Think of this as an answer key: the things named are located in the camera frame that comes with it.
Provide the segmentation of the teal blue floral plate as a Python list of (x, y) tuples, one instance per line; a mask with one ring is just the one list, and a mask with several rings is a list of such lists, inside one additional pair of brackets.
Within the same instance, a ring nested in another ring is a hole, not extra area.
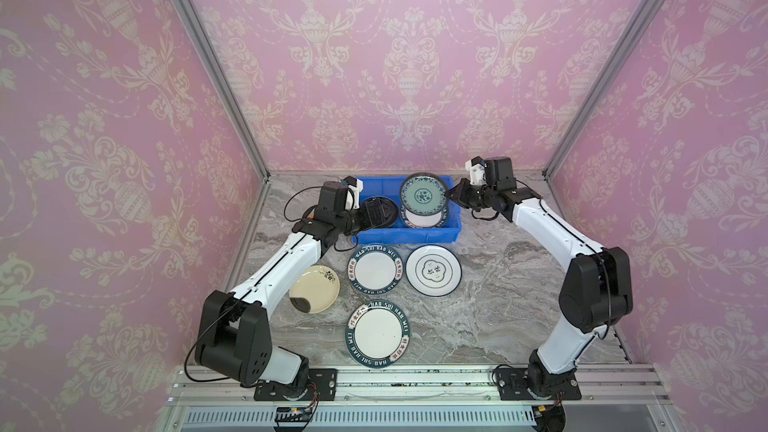
[(440, 177), (427, 173), (408, 176), (400, 187), (401, 205), (417, 216), (431, 216), (441, 212), (448, 202), (448, 187)]

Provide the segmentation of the black plate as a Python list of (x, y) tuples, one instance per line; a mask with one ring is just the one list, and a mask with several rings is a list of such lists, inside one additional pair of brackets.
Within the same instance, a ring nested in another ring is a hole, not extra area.
[(363, 230), (392, 227), (399, 218), (399, 206), (390, 198), (373, 196), (360, 204)]

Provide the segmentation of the green rimmed plate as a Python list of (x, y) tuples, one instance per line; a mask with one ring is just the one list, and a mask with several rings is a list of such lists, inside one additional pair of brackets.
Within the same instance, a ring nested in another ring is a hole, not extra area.
[(449, 209), (443, 208), (440, 212), (431, 215), (418, 215), (402, 206), (400, 208), (400, 218), (408, 228), (427, 229), (442, 228), (449, 217)]
[(392, 291), (401, 281), (404, 261), (393, 247), (368, 244), (359, 247), (347, 264), (351, 286), (365, 295), (382, 295)]
[(400, 360), (411, 341), (410, 322), (403, 309), (386, 300), (361, 304), (345, 327), (345, 345), (360, 365), (389, 367)]

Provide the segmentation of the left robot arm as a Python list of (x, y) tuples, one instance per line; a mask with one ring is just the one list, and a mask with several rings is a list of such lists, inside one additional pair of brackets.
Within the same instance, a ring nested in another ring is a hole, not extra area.
[(381, 225), (360, 205), (364, 181), (347, 177), (319, 187), (318, 202), (293, 222), (271, 258), (231, 291), (205, 299), (198, 338), (183, 361), (193, 383), (234, 380), (256, 394), (312, 400), (309, 360), (273, 344), (269, 320), (279, 302), (341, 236), (355, 237)]

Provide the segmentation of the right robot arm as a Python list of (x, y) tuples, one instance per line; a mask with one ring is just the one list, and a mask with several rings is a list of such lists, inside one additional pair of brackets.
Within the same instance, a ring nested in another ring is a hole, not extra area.
[(563, 268), (558, 295), (560, 318), (535, 349), (526, 372), (527, 386), (540, 398), (557, 396), (570, 386), (583, 352), (633, 309), (630, 260), (620, 247), (607, 248), (579, 232), (549, 207), (543, 197), (518, 181), (508, 157), (474, 157), (468, 173), (446, 197), (474, 213), (494, 211), (525, 230)]

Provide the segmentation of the blue plastic bin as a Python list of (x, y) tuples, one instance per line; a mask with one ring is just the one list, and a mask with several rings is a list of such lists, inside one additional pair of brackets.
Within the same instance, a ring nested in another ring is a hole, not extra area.
[[(405, 176), (359, 176), (363, 181), (360, 202), (375, 196), (387, 197), (401, 205), (400, 188)], [(388, 228), (371, 229), (358, 235), (360, 244), (448, 244), (457, 241), (462, 231), (461, 208), (450, 202), (445, 223), (437, 228), (410, 228), (397, 216)]]

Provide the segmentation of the cream plate with dark spot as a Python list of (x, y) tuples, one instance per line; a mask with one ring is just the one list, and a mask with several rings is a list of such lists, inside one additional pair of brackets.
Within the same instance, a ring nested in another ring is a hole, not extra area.
[(330, 267), (315, 265), (307, 269), (289, 290), (289, 300), (302, 313), (318, 314), (335, 303), (339, 292), (337, 273)]

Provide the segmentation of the white plate with flower outline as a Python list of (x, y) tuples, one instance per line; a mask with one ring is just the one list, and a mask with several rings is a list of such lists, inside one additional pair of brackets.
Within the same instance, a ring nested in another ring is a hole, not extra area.
[(414, 249), (406, 261), (406, 278), (419, 293), (429, 297), (452, 294), (462, 280), (462, 266), (449, 249), (423, 245)]

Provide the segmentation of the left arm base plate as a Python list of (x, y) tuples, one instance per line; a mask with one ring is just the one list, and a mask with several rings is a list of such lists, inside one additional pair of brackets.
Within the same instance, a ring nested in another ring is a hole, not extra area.
[(254, 400), (259, 402), (277, 401), (334, 401), (338, 385), (338, 370), (335, 368), (310, 368), (300, 372), (290, 384), (275, 381), (260, 381), (254, 390)]

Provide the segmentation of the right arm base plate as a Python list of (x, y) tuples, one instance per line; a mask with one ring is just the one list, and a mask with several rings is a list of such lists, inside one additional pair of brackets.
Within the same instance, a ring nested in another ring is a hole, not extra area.
[(582, 393), (573, 371), (550, 374), (546, 370), (502, 364), (491, 371), (491, 381), (502, 401), (578, 401)]

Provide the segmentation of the aluminium front rail frame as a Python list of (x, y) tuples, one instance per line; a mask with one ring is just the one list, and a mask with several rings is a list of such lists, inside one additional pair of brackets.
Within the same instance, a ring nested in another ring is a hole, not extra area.
[(681, 431), (650, 365), (587, 364), (565, 391), (536, 397), (518, 366), (330, 366), (301, 398), (267, 386), (181, 376), (159, 431)]

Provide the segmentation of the left corner aluminium post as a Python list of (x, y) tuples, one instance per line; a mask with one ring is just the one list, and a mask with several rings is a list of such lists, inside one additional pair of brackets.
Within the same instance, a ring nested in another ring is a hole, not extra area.
[(235, 128), (246, 155), (261, 181), (266, 183), (270, 177), (266, 161), (259, 150), (255, 136), (250, 129), (234, 90), (225, 75), (222, 62), (219, 60), (212, 41), (208, 37), (200, 12), (197, 10), (193, 0), (171, 1), (185, 31), (189, 35), (193, 48), (197, 52), (212, 82), (213, 88), (223, 104), (225, 112)]

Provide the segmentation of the corner aluminium post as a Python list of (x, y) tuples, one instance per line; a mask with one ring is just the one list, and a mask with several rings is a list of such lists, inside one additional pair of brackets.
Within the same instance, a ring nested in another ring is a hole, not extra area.
[(171, 1), (185, 31), (189, 35), (193, 48), (197, 52), (212, 82), (213, 88), (223, 104), (225, 112), (235, 128), (246, 155), (261, 181), (266, 183), (270, 177), (266, 161), (259, 150), (255, 136), (250, 129), (234, 90), (225, 75), (222, 62), (219, 60), (212, 41), (208, 37), (200, 12), (197, 10), (193, 0)]
[(573, 117), (562, 140), (558, 144), (547, 166), (542, 171), (544, 179), (551, 183), (564, 165), (569, 153), (585, 130), (592, 113), (609, 92), (633, 50), (642, 39), (664, 0), (641, 0), (630, 17), (608, 59), (598, 73), (594, 84)]

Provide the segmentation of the right corner aluminium post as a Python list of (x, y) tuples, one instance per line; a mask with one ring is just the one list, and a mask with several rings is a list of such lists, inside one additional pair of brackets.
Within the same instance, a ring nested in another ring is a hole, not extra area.
[(594, 84), (573, 117), (562, 140), (558, 144), (547, 166), (542, 171), (544, 179), (551, 183), (564, 165), (569, 153), (585, 130), (592, 113), (609, 92), (633, 50), (642, 39), (664, 0), (641, 0), (630, 17), (608, 59), (598, 73)]

